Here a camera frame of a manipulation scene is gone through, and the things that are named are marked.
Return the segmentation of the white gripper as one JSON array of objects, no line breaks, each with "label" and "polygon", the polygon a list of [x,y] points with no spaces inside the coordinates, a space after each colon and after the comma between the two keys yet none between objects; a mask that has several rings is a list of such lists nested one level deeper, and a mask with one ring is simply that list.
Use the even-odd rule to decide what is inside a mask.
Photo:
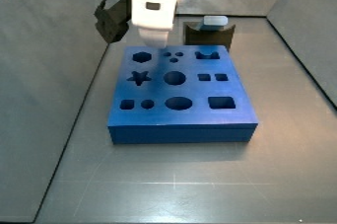
[{"label": "white gripper", "polygon": [[131,0],[131,24],[146,46],[165,48],[177,0]]}]

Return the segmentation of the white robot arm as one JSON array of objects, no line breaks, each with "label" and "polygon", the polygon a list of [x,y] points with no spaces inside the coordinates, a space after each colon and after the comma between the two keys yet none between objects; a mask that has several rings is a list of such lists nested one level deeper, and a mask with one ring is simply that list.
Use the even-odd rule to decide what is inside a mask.
[{"label": "white robot arm", "polygon": [[173,27],[178,0],[131,0],[131,24],[146,46],[163,48]]}]

